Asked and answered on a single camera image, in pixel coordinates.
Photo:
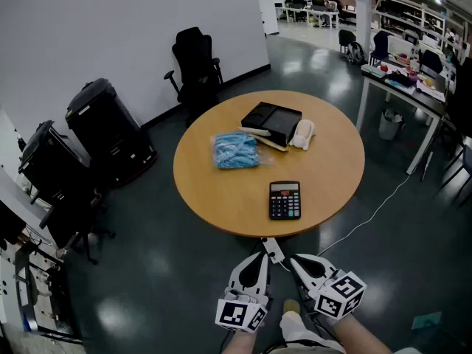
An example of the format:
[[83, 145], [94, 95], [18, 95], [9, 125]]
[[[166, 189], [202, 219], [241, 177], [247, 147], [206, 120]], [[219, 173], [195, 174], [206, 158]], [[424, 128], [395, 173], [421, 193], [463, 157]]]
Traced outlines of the white power strip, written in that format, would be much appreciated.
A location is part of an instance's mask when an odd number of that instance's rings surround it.
[[273, 264], [282, 263], [285, 255], [274, 237], [262, 237], [263, 246]]

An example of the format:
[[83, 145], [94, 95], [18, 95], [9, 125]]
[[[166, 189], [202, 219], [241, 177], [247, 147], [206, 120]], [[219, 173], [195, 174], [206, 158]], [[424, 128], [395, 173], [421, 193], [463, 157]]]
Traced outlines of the black chair with metal legs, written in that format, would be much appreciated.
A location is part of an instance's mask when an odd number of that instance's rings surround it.
[[464, 137], [472, 140], [472, 58], [466, 58], [457, 69], [454, 95], [448, 102], [446, 112], [446, 121], [443, 127], [448, 130], [448, 134], [454, 140], [454, 143], [460, 145], [461, 151], [446, 167], [445, 172], [460, 156], [462, 156], [462, 165], [443, 182], [440, 190], [449, 184], [462, 170], [465, 170], [469, 176], [457, 192], [458, 197], [467, 183], [472, 181], [472, 144], [467, 145], [463, 141]]

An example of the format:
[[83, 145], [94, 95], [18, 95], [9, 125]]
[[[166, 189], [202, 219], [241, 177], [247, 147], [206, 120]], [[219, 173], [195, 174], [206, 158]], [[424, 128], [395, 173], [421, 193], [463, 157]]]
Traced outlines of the black-top desk with white legs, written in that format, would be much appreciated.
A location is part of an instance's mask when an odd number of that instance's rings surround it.
[[416, 166], [420, 163], [423, 155], [426, 153], [427, 148], [429, 147], [434, 134], [439, 128], [440, 121], [444, 117], [445, 105], [440, 101], [432, 98], [431, 96], [424, 94], [421, 91], [409, 92], [405, 89], [397, 88], [391, 83], [386, 82], [386, 77], [377, 77], [372, 72], [367, 71], [369, 65], [365, 64], [361, 67], [361, 73], [364, 76], [362, 94], [361, 94], [361, 104], [358, 110], [358, 116], [356, 120], [356, 128], [358, 132], [361, 132], [361, 128], [364, 122], [364, 116], [367, 107], [367, 100], [369, 94], [369, 87], [375, 86], [379, 89], [383, 89], [387, 94], [394, 95], [406, 103], [414, 106], [417, 109], [420, 109], [424, 114], [429, 118], [429, 127], [424, 139], [419, 146], [412, 162], [406, 170], [408, 175], [411, 175], [415, 170]]

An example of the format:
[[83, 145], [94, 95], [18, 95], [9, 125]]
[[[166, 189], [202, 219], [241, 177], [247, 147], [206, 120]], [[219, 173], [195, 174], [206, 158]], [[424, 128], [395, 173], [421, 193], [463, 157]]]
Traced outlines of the black high-back office chair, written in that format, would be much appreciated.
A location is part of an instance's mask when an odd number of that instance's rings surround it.
[[198, 27], [180, 31], [172, 51], [180, 67], [181, 87], [174, 80], [173, 70], [164, 79], [172, 83], [178, 102], [187, 109], [186, 126], [190, 127], [219, 103], [218, 92], [223, 83], [220, 59], [212, 56], [212, 37]]

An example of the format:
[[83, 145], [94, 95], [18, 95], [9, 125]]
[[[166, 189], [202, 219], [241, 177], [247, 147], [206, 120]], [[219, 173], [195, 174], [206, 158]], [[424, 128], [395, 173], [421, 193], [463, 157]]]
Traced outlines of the white equipment rack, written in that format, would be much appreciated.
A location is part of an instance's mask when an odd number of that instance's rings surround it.
[[8, 327], [81, 345], [64, 263], [41, 244], [24, 235], [14, 245], [0, 240], [0, 332]]

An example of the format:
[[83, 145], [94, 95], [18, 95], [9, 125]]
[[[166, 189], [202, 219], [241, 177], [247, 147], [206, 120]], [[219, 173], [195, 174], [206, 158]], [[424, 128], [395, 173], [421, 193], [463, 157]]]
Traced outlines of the blue items in clear bag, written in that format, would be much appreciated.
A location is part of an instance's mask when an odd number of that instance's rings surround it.
[[236, 170], [274, 165], [275, 158], [249, 133], [229, 132], [211, 138], [214, 165], [220, 170]]

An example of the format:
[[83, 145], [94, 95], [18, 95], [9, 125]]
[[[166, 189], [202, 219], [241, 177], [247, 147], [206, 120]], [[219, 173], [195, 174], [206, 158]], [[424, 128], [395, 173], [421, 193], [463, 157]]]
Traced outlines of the long white office desks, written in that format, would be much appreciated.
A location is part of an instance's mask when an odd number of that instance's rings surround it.
[[343, 5], [339, 0], [285, 0], [275, 3], [277, 20], [304, 21], [309, 27], [338, 28], [347, 17], [356, 14], [356, 7]]

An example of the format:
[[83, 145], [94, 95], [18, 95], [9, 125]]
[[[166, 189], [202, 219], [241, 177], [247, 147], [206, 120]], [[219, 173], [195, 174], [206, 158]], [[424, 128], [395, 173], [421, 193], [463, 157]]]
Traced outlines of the grey mesh wastebasket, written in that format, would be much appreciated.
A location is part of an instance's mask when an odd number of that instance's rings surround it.
[[391, 108], [382, 110], [378, 128], [379, 136], [383, 140], [393, 140], [404, 126], [403, 116]]

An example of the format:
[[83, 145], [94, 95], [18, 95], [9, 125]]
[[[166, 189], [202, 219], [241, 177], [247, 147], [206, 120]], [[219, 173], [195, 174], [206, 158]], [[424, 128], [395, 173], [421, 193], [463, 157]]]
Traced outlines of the grey backpack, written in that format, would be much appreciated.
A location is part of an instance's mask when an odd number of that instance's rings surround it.
[[346, 59], [350, 64], [362, 66], [367, 63], [367, 56], [361, 45], [353, 41], [347, 46]]

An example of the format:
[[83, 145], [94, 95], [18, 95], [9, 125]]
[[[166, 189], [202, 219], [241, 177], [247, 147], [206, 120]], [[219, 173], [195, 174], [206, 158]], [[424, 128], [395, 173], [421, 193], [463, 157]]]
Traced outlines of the black calculator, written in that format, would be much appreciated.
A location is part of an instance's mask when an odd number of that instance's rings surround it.
[[269, 185], [268, 216], [274, 221], [292, 221], [301, 218], [300, 183], [275, 181]]

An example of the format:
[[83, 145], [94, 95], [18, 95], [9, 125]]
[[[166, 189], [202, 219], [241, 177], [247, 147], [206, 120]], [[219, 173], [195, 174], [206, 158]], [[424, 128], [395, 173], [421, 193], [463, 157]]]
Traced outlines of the beige flat wooden piece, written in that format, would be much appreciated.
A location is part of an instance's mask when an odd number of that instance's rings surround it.
[[262, 142], [265, 145], [268, 145], [274, 149], [277, 149], [281, 152], [288, 152], [287, 147], [283, 147], [275, 143], [271, 138], [271, 133], [267, 130], [256, 129], [256, 128], [247, 128], [247, 127], [238, 127], [239, 131], [249, 134], [254, 137], [256, 140]]

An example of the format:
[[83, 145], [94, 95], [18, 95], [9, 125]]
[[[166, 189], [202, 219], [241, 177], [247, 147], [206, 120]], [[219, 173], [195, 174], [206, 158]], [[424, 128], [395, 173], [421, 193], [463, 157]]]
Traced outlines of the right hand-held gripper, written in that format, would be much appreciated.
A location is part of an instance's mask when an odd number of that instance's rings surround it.
[[293, 254], [291, 270], [300, 299], [314, 300], [314, 310], [335, 320], [352, 313], [361, 303], [367, 285], [353, 272], [339, 270], [323, 257]]

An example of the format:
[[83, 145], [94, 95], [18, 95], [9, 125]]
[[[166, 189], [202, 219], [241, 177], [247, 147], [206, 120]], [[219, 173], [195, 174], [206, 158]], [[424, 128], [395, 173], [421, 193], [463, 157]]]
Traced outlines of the small black wheeled case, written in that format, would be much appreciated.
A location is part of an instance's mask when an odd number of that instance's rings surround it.
[[37, 190], [38, 197], [50, 205], [77, 194], [92, 195], [91, 172], [83, 158], [68, 144], [68, 136], [42, 122], [23, 149], [18, 172]]

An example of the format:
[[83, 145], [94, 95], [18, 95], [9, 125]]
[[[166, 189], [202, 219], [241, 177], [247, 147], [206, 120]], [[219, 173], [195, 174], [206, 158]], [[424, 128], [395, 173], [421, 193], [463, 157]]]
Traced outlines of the beige plush rabbit toy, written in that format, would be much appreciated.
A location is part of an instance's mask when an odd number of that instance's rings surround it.
[[289, 142], [290, 146], [308, 150], [312, 136], [316, 134], [316, 126], [309, 119], [302, 119], [298, 122], [294, 135]]

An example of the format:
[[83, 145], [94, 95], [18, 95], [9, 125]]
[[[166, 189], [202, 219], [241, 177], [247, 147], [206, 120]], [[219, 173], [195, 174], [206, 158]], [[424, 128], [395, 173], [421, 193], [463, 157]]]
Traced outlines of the black armless chair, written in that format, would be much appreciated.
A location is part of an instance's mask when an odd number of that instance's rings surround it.
[[339, 46], [340, 46], [340, 52], [345, 54], [347, 51], [348, 46], [352, 43], [356, 42], [356, 36], [353, 32], [346, 30], [346, 29], [340, 29], [339, 30]]

